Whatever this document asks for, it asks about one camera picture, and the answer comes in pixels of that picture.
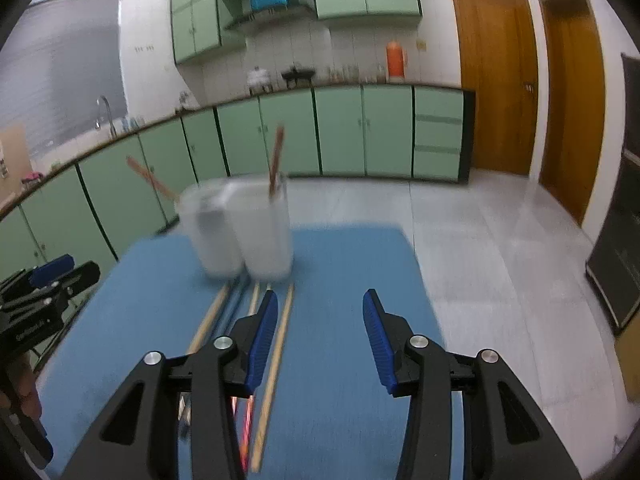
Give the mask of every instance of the metal screw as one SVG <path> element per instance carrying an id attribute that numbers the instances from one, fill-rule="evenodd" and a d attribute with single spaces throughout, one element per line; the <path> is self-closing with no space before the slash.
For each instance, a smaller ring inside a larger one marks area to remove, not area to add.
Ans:
<path id="1" fill-rule="evenodd" d="M 429 340 L 423 335 L 414 335 L 409 339 L 409 343 L 414 348 L 424 348 L 429 344 Z"/>
<path id="2" fill-rule="evenodd" d="M 234 343 L 234 340 L 226 335 L 220 336 L 213 342 L 213 346 L 215 346 L 218 350 L 226 350 Z"/>
<path id="3" fill-rule="evenodd" d="M 162 359 L 162 354 L 160 352 L 149 352 L 145 355 L 145 364 L 148 365 L 157 365 Z"/>
<path id="4" fill-rule="evenodd" d="M 485 363 L 495 363 L 499 359 L 499 355 L 494 350 L 482 350 L 480 357 Z"/>

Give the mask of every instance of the orange container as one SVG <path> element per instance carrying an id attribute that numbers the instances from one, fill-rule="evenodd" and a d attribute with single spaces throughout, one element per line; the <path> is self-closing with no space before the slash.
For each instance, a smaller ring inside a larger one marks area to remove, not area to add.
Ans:
<path id="1" fill-rule="evenodd" d="M 386 44 L 386 69 L 389 72 L 389 79 L 404 78 L 404 67 L 406 66 L 406 51 L 397 41 Z"/>

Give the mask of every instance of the white wall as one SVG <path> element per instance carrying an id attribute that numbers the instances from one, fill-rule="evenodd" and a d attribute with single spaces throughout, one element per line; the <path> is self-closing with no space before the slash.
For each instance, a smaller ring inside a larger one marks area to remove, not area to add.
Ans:
<path id="1" fill-rule="evenodd" d="M 606 71 L 606 115 L 602 154 L 583 229 L 598 235 L 615 184 L 622 146 L 625 96 L 620 53 L 636 56 L 637 49 L 605 0 L 590 0 L 602 42 Z M 332 30 L 314 20 L 297 20 L 248 40 L 247 50 L 212 60 L 202 67 L 176 69 L 170 38 L 168 0 L 122 0 L 121 62 L 131 115 L 147 122 L 170 114 L 178 94 L 189 86 L 199 104 L 246 93 L 246 72 L 255 65 L 273 76 L 294 61 L 314 65 L 324 76 L 328 65 L 341 68 L 357 63 L 361 75 L 385 62 L 384 46 L 399 40 L 408 51 L 407 77 L 436 84 L 460 84 L 460 50 L 453 0 L 421 0 L 424 18 L 417 30 L 359 27 Z M 529 0 L 538 48 L 538 124 L 530 177 L 538 179 L 542 166 L 548 113 L 548 66 L 539 0 Z M 427 51 L 416 49 L 417 38 Z M 136 52 L 136 47 L 143 47 Z"/>

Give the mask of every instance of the tile floor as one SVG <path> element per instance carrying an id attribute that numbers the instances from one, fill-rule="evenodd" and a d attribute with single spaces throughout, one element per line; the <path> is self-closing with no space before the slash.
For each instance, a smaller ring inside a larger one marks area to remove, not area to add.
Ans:
<path id="1" fill-rule="evenodd" d="M 447 349 L 496 349 L 554 426 L 583 477 L 640 417 L 613 336 L 584 278 L 592 243 L 546 190 L 473 171 L 466 187 L 296 179 L 293 225 L 386 222 L 415 250 Z"/>

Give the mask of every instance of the blue table mat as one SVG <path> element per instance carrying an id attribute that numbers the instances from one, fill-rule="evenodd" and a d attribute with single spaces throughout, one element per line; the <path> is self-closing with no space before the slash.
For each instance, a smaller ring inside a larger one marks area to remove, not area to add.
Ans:
<path id="1" fill-rule="evenodd" d="M 385 309 L 442 344 L 413 250 L 392 227 L 296 230 L 294 266 L 274 284 L 282 313 L 296 290 L 272 405 L 262 469 L 273 480 L 391 480 L 404 439 L 408 399 L 378 379 L 362 320 L 375 288 Z M 57 478 L 122 380 L 149 350 L 185 353 L 223 282 L 208 278 L 187 238 L 140 240 L 114 267 L 38 379 L 42 422 L 54 446 L 46 472 Z M 236 317 L 245 316 L 251 289 Z M 231 298 L 230 305 L 236 300 Z M 230 307 L 223 315 L 225 324 Z M 263 384 L 256 393 L 254 430 Z M 238 427 L 244 404 L 239 406 Z M 462 478 L 462 405 L 453 402 L 452 472 Z M 180 480 L 191 477 L 189 443 L 178 446 Z"/>

